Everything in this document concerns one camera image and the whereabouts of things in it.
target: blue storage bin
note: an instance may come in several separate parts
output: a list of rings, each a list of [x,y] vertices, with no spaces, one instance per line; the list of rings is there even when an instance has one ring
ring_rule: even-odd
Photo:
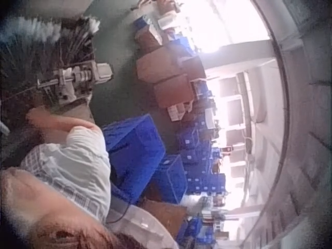
[[[196,52],[191,48],[190,42],[187,37],[174,35],[174,40],[170,41],[170,44],[182,45],[186,49],[188,56],[196,55]]]
[[[185,236],[193,236],[194,238],[199,234],[203,227],[203,220],[201,217],[194,217],[188,223],[188,228]]]
[[[180,227],[180,230],[179,232],[177,233],[177,236],[176,236],[176,239],[175,241],[178,243],[178,244],[181,244],[183,242],[183,239],[185,237],[185,232],[188,228],[188,221],[184,221]]]
[[[186,164],[197,163],[199,160],[198,153],[195,149],[182,149],[180,150],[182,162]]]
[[[195,182],[195,181],[188,182],[188,188],[187,188],[188,195],[200,194],[202,192],[203,188],[201,182]]]
[[[223,155],[222,155],[222,152],[221,152],[220,148],[212,148],[211,153],[212,153],[212,158],[213,159],[223,158]]]
[[[110,189],[112,191],[112,196],[117,197],[121,199],[122,201],[125,201],[127,203],[130,203],[130,197],[126,195],[123,191],[117,188],[113,183],[110,184]]]
[[[203,95],[209,91],[208,85],[206,83],[206,80],[196,80],[193,83],[193,87],[195,89],[196,96]]]
[[[202,94],[200,96],[197,96],[197,99],[198,100],[200,100],[200,99],[208,99],[208,98],[211,98],[211,97],[213,97],[212,91],[207,91],[204,94]]]
[[[103,128],[116,186],[135,203],[165,154],[165,147],[149,114]]]
[[[202,177],[205,174],[208,174],[208,171],[202,167],[202,164],[185,164],[184,165],[185,174],[188,177]]]
[[[200,157],[209,157],[211,154],[211,141],[203,141],[197,146],[197,153]]]
[[[210,174],[207,179],[208,186],[226,186],[225,174]]]
[[[222,191],[225,191],[224,186],[213,186],[213,185],[203,185],[202,186],[202,191],[203,192],[212,192],[212,193],[220,193]]]
[[[144,28],[149,24],[151,24],[151,19],[147,15],[143,15],[134,21],[134,27],[136,31]]]
[[[181,149],[194,149],[199,144],[199,133],[194,127],[186,128],[177,134]]]
[[[187,179],[180,155],[166,155],[152,177],[164,202],[179,204],[187,191]]]
[[[206,121],[205,121],[205,114],[200,114],[195,119],[195,126],[198,130],[207,129]]]
[[[214,236],[206,235],[202,238],[196,238],[196,243],[203,244],[203,245],[212,245],[216,243]]]

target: factory floor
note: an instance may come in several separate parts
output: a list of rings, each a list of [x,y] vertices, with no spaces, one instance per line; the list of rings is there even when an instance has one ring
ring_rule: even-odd
[[[90,108],[100,126],[150,113],[168,153],[175,153],[179,124],[170,121],[167,110],[158,108],[151,86],[136,77],[135,63],[140,55],[132,23],[141,11],[130,11],[136,3],[137,0],[98,0],[86,12],[101,21],[93,41],[96,60],[114,69],[113,80],[95,87]]]

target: cable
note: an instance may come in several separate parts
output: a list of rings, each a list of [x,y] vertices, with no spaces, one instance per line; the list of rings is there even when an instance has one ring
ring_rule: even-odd
[[[114,223],[119,222],[120,220],[122,220],[122,219],[124,218],[124,216],[126,215],[126,213],[127,213],[128,209],[129,209],[130,205],[131,205],[131,204],[130,204],[130,201],[129,201],[129,202],[127,203],[126,210],[125,210],[124,213],[120,216],[120,218],[116,219],[116,220],[113,221],[113,222],[106,222],[105,224],[106,224],[106,225],[108,225],[108,224],[114,224]]]

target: person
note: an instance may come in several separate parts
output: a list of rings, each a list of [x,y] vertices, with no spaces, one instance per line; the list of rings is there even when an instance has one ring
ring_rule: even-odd
[[[149,5],[151,4],[152,2],[156,2],[157,0],[139,0],[139,2],[130,8],[130,10],[137,10],[137,9],[140,9],[146,5]],[[183,4],[177,4],[177,2],[175,0],[165,0],[163,4],[172,4],[172,6],[174,7],[174,10],[176,13],[180,13],[181,12],[181,6]]]
[[[19,167],[1,171],[2,217],[16,237],[36,249],[144,248],[104,226],[110,164],[100,128],[42,107],[30,110],[27,119],[37,128],[68,135],[65,144],[41,144]]]
[[[157,0],[139,0],[139,2],[130,8],[130,10],[136,10],[136,9],[140,9],[141,7],[148,5],[152,2],[156,2]]]

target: cardboard box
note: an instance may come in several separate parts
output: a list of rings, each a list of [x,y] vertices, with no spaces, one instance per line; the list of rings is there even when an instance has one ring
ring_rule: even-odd
[[[161,47],[138,59],[136,68],[139,80],[150,84],[182,73],[178,58],[167,47]]]
[[[162,37],[154,25],[146,25],[140,29],[135,36],[135,40],[144,53],[149,53],[162,46]]]
[[[173,122],[182,120],[186,113],[185,105],[183,103],[172,105],[167,108],[167,111]]]
[[[206,78],[205,69],[199,56],[182,58],[181,60],[182,71],[188,75],[189,81]]]
[[[167,12],[175,10],[175,6],[171,0],[157,0],[158,11],[161,16]]]
[[[160,108],[190,102],[195,98],[191,83],[186,74],[172,77],[154,86]]]
[[[186,207],[164,202],[144,200],[139,207],[148,211],[160,221],[173,238],[176,238],[181,225],[187,216]]]

